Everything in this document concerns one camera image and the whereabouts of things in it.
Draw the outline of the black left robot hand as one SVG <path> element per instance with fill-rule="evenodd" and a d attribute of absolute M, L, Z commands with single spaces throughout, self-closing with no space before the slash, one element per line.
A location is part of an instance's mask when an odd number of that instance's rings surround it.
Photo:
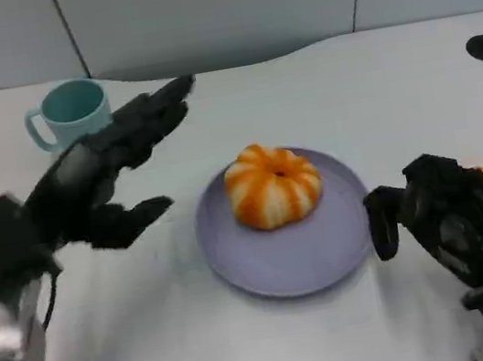
<path fill-rule="evenodd" d="M 132 208 L 111 200 L 121 170 L 145 164 L 155 146 L 186 118 L 195 79 L 188 74 L 156 92 L 140 93 L 115 110 L 101 130 L 62 152 L 24 205 L 49 250 L 75 242 L 96 250 L 127 249 L 167 212 L 174 202 L 168 196 Z"/>

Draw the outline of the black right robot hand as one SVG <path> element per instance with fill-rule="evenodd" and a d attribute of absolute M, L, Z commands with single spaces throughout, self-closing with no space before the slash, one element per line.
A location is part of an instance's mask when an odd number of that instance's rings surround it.
<path fill-rule="evenodd" d="M 404 167 L 403 188 L 377 186 L 365 196 L 379 259 L 399 249 L 404 227 L 437 262 L 471 288 L 483 286 L 483 172 L 423 154 Z"/>

